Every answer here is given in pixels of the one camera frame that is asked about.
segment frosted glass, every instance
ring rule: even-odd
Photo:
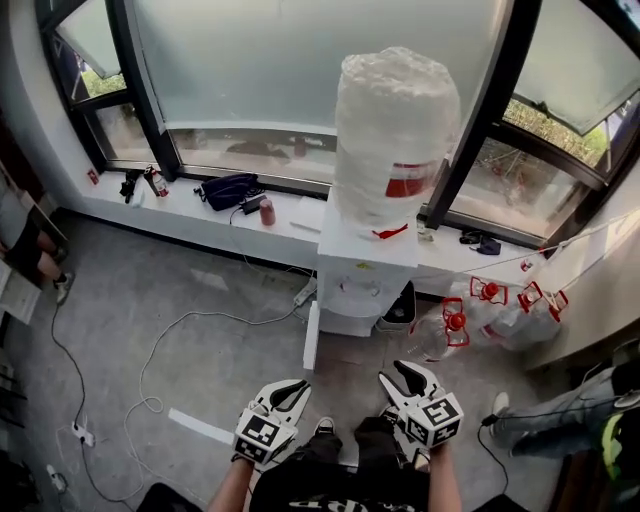
[[[138,0],[169,129],[335,133],[345,56],[406,46],[447,66],[466,117],[506,0]]]
[[[65,18],[57,30],[101,78],[120,73],[105,0],[87,0]]]
[[[545,0],[515,92],[584,135],[640,88],[640,60],[580,0]]]

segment glass pane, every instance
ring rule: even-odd
[[[122,74],[101,78],[80,55],[57,37],[54,38],[53,49],[62,86],[72,102],[127,88]]]
[[[335,134],[341,64],[404,46],[444,64],[472,108],[503,0],[138,0],[144,58],[169,129]],[[452,39],[452,30],[456,37]]]
[[[544,102],[557,119],[586,134],[639,88],[640,59],[587,5],[542,2],[515,88],[519,97]]]
[[[278,130],[171,130],[185,165],[331,183],[336,138]]]
[[[100,126],[94,135],[107,159],[155,162],[133,105],[117,105],[96,111]]]
[[[56,30],[100,77],[120,73],[105,0],[86,0]]]
[[[565,150],[589,167],[594,167],[607,150],[604,123],[581,137],[542,112],[514,99],[509,102],[503,119]]]
[[[487,138],[451,209],[547,238],[588,192],[552,165]]]

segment extension cord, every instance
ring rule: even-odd
[[[302,306],[305,302],[307,302],[309,297],[311,297],[315,293],[317,288],[318,281],[316,281],[316,278],[309,278],[309,282],[306,284],[306,286],[298,292],[298,295],[293,298],[293,305],[296,308]]]

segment white wall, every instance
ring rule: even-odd
[[[49,74],[33,0],[0,4],[0,105],[47,191],[63,206],[81,207],[80,188],[91,162]]]
[[[577,240],[549,260],[537,277],[548,290],[566,283],[569,308],[564,330],[553,343],[527,356],[527,366],[573,354],[626,327],[640,317],[640,162],[629,173],[587,229],[629,212],[629,217]]]

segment red label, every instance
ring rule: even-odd
[[[437,171],[435,162],[422,164],[393,164],[387,185],[387,197],[412,197],[422,193]]]

